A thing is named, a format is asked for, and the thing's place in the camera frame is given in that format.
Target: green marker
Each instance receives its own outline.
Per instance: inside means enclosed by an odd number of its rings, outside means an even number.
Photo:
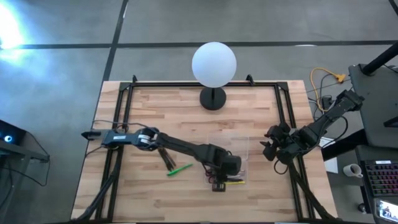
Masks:
[[[173,171],[170,171],[167,175],[168,175],[168,176],[172,176],[172,175],[174,175],[174,174],[180,172],[181,170],[184,170],[184,169],[186,169],[186,168],[188,168],[188,167],[190,167],[190,166],[192,166],[192,165],[193,165],[193,164],[185,165],[185,166],[183,166],[183,167],[181,167],[181,168],[178,168],[178,169],[175,169],[175,170],[173,170]]]

